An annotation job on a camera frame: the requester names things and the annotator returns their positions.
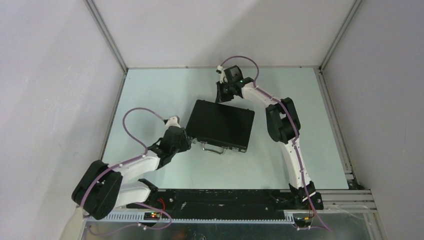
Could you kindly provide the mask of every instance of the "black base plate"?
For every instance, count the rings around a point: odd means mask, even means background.
[[[146,204],[162,209],[175,219],[281,220],[284,210],[308,210],[309,201],[296,202],[294,195],[280,189],[159,189]],[[321,194],[311,197],[317,210],[324,209]],[[142,209],[136,204],[127,208]]]

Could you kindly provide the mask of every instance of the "light blue table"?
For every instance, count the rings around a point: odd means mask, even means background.
[[[245,77],[256,69],[242,68]],[[185,126],[197,99],[213,102],[219,75],[213,68],[130,69],[112,124],[103,161],[115,164],[144,149],[124,131],[122,118],[134,107],[180,117]],[[257,84],[269,93],[293,99],[300,120],[305,165],[317,189],[347,189],[347,181],[318,82],[312,68],[261,68]],[[220,156],[202,151],[200,143],[177,154],[160,170],[140,176],[159,188],[288,189],[289,176],[279,146],[267,132],[265,110],[236,97],[228,105],[255,111],[246,153]],[[165,132],[164,123],[146,111],[127,117],[128,130],[150,146]]]

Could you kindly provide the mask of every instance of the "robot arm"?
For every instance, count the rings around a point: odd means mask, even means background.
[[[131,163],[120,165],[100,178],[89,192],[83,206],[84,210],[99,220],[116,207],[146,201],[151,192],[150,183],[134,182],[134,179],[143,173],[162,168],[171,162],[175,154],[191,148],[191,141],[179,121],[177,116],[165,120],[167,130],[162,138],[148,147],[146,155]],[[80,205],[89,185],[106,169],[108,169],[106,163],[101,160],[94,161],[73,191],[72,200]]]
[[[239,96],[263,106],[265,108],[266,124],[269,136],[272,140],[278,142],[285,164],[288,168],[290,190],[298,196],[301,202],[308,199],[302,183],[302,169],[295,150],[295,147],[297,147],[299,150],[300,161],[303,166],[304,180],[307,184],[306,187],[309,192],[309,196],[315,195],[316,191],[314,183],[311,181],[311,178],[306,171],[302,152],[300,151],[300,138],[296,140],[296,146],[294,146],[292,144],[292,140],[296,137],[295,130],[290,124],[288,117],[284,116],[286,113],[283,108],[268,96],[257,90],[257,88],[254,87],[253,79],[250,77],[243,78],[242,72],[238,66],[232,66],[226,69],[222,69],[221,66],[218,66],[217,72],[221,75],[221,77],[216,83],[217,96],[215,102],[227,102],[232,100],[234,96]],[[299,130],[301,126],[293,101],[290,98],[285,98],[281,99],[281,103],[286,107],[294,124],[296,125],[297,130]]]

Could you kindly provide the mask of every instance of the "white wall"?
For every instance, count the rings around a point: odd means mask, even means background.
[[[81,0],[2,1],[0,234],[58,239],[122,79]]]
[[[319,65],[354,0],[95,2],[129,67],[194,67]]]
[[[422,239],[424,1],[365,1],[325,70],[389,240]]]

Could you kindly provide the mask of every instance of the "metal handle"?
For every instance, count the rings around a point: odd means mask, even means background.
[[[222,148],[222,151],[217,151],[217,150],[214,150],[214,149],[205,148],[205,144],[206,143],[204,143],[204,142],[201,143],[201,149],[203,151],[208,152],[208,153],[213,153],[213,154],[219,154],[219,155],[225,154],[225,150],[226,150],[225,148]]]

